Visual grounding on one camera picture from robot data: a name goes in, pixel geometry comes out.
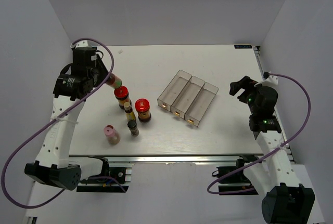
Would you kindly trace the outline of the small yellow label bottle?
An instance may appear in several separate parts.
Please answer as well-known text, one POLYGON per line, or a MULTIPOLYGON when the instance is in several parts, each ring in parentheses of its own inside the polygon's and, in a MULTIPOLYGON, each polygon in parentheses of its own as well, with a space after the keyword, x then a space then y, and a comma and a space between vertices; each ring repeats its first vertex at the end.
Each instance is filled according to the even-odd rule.
POLYGON ((126 114, 126 118, 128 121, 136 121, 136 116, 133 112, 132 106, 129 102, 124 103, 124 110, 126 114))

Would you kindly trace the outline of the green label sauce bottle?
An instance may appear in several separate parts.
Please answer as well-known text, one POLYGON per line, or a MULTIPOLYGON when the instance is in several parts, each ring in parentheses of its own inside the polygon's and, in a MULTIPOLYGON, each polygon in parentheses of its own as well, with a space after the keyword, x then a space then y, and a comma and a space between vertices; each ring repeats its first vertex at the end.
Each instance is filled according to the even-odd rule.
POLYGON ((106 80, 105 84, 112 87, 113 89, 117 89, 122 86, 122 80, 113 73, 111 73, 111 75, 106 80))

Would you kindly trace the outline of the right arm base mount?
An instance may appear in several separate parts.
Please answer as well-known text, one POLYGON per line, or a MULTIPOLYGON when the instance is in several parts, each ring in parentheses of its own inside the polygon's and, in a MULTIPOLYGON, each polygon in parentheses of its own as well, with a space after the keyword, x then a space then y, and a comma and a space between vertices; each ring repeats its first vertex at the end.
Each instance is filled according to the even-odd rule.
MULTIPOLYGON (((212 172, 212 177, 221 178, 251 162, 258 160, 255 155, 242 155, 234 166, 219 166, 212 172)), ((218 183, 219 195, 258 195, 250 180, 244 175, 244 171, 237 172, 218 183)))

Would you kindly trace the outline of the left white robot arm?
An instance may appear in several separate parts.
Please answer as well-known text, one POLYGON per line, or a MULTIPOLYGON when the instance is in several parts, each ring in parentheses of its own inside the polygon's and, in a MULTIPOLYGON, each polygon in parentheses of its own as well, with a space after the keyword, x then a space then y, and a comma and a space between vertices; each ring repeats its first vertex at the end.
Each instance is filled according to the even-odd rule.
POLYGON ((53 125, 47 128, 43 145, 24 173, 43 185, 74 190, 82 180, 94 177, 99 182, 110 176, 107 159, 97 156, 72 161, 70 144, 78 117, 87 96, 102 85, 108 70, 95 47, 76 47, 72 63, 65 66, 53 90, 53 125))

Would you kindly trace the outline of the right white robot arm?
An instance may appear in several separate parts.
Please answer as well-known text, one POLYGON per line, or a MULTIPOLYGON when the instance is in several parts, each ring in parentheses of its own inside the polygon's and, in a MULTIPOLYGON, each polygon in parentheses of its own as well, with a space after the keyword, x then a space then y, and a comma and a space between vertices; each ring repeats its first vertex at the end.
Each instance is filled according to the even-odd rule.
POLYGON ((276 76, 268 76, 261 82, 244 76, 230 84, 230 95, 243 91, 237 98, 249 107, 249 127, 265 161, 265 164, 259 160, 245 162, 235 168, 235 176, 242 182, 249 180, 262 197, 261 210, 266 223, 307 223, 315 194, 297 177, 286 152, 275 116, 278 92, 272 86, 277 82, 276 76))

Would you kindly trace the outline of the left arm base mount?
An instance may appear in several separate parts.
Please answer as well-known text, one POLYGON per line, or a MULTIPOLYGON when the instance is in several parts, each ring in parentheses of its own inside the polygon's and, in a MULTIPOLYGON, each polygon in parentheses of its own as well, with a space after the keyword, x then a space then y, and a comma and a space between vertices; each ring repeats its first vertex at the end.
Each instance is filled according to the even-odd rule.
POLYGON ((77 157, 82 169, 77 192, 86 193, 126 193, 132 175, 130 165, 110 163, 101 156, 77 157))

